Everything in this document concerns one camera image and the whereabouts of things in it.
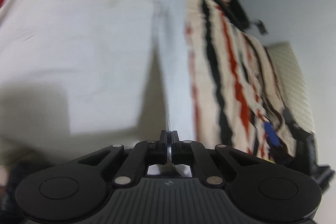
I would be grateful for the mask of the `white garment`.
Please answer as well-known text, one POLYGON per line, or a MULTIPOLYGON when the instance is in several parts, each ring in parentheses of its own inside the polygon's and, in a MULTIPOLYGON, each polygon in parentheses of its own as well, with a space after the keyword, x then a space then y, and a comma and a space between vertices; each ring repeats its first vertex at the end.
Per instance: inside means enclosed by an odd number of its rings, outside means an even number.
POLYGON ((195 138, 186 0, 5 0, 1 133, 30 145, 195 138))

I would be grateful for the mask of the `cream quilted headboard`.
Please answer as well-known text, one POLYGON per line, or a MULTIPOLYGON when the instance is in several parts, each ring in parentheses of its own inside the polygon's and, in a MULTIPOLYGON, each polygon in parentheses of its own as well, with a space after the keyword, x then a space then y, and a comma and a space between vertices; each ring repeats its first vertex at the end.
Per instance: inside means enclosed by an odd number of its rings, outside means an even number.
POLYGON ((291 44, 279 42, 267 46, 266 52, 273 65, 282 99, 292 118, 307 132, 314 132, 313 114, 305 79, 291 44))

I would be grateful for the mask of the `striped cream red black blanket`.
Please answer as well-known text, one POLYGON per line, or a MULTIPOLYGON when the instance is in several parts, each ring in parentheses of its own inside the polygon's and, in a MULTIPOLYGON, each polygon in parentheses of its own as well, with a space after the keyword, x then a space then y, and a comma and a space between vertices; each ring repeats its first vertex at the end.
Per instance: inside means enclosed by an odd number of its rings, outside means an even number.
MULTIPOLYGON (((180 138, 200 141, 207 148, 226 144, 270 159, 264 130, 264 122, 269 121, 293 155, 295 142, 282 124, 284 104, 261 43, 234 26, 214 0, 186 0, 186 42, 195 138, 180 138)), ((25 148, 53 162, 74 159, 114 143, 120 142, 30 145, 1 133, 4 153, 13 155, 25 148)), ((136 143, 121 144, 132 147, 136 143)))

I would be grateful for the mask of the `black bag on bed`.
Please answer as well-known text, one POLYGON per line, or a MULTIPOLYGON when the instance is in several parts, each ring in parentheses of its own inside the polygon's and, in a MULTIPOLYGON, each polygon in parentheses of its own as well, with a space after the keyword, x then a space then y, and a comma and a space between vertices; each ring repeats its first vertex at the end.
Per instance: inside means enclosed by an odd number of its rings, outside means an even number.
POLYGON ((238 0, 230 0, 228 3, 223 0, 214 0, 221 8, 223 13, 241 31, 250 27, 250 21, 238 0))

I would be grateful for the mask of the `black wall plug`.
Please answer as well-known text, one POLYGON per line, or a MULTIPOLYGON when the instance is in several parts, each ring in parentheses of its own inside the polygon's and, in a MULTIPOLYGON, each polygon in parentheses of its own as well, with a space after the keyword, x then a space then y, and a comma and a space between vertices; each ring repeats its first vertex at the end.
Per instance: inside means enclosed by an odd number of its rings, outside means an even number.
POLYGON ((267 31, 267 29, 265 27, 265 24, 260 19, 252 20, 251 24, 253 24, 258 29, 259 33, 262 36, 265 36, 265 35, 268 34, 268 31, 267 31))

